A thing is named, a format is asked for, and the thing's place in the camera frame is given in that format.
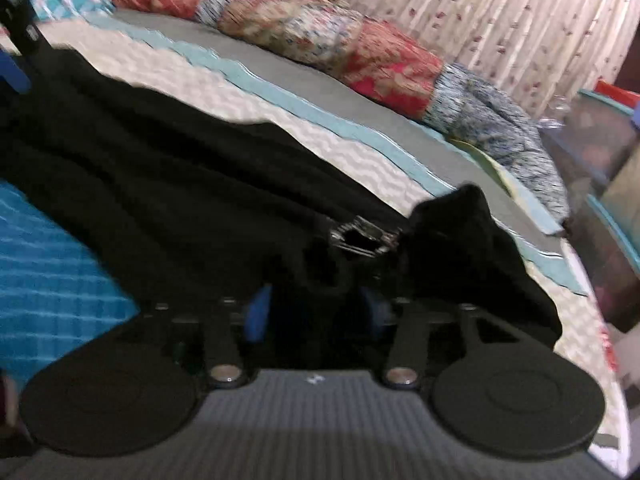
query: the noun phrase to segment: black round pad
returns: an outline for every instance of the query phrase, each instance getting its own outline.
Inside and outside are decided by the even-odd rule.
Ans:
[[[583,370],[530,344],[486,344],[443,371],[431,391],[442,422],[468,444],[544,460],[585,447],[605,410]]]
[[[193,379],[143,345],[75,352],[25,387],[20,413],[46,446],[79,456],[114,456],[168,438],[196,404]]]

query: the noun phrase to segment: curtain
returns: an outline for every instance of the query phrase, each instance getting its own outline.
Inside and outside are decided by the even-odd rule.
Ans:
[[[470,68],[534,117],[554,94],[613,82],[640,16],[640,0],[347,1]]]

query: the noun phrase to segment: blue plastic part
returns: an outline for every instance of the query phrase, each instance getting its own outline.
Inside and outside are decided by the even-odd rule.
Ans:
[[[271,306],[271,285],[261,288],[249,304],[244,320],[244,339],[249,343],[263,340]]]
[[[631,117],[631,122],[636,126],[636,128],[640,128],[640,103],[636,105],[634,108],[633,117]]]
[[[31,89],[31,81],[27,75],[18,68],[9,54],[0,48],[0,76],[9,83],[18,94],[25,94]]]
[[[371,335],[374,338],[378,338],[382,335],[382,331],[388,325],[390,318],[393,317],[391,304],[382,294],[366,286],[360,287],[360,294],[369,307]]]

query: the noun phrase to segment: metal buckle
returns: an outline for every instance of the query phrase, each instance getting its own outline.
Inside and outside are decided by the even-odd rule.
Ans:
[[[348,244],[345,241],[344,235],[349,231],[356,231],[359,235],[378,242],[380,245],[375,250],[369,250]],[[329,234],[332,245],[350,253],[367,256],[369,258],[375,258],[376,256],[380,256],[380,254],[388,253],[398,245],[398,234],[388,233],[361,216],[356,216],[353,222],[336,226],[329,231]]]

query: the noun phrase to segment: black cloth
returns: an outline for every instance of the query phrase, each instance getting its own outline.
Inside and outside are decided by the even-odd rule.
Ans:
[[[21,63],[33,89],[9,116],[1,176],[142,309],[248,298],[278,258],[313,258],[312,240],[332,221],[360,215],[403,231],[384,260],[394,293],[476,303],[548,345],[561,334],[553,302],[477,187],[406,219],[274,124],[216,119],[102,76],[72,50],[39,60],[46,76]]]

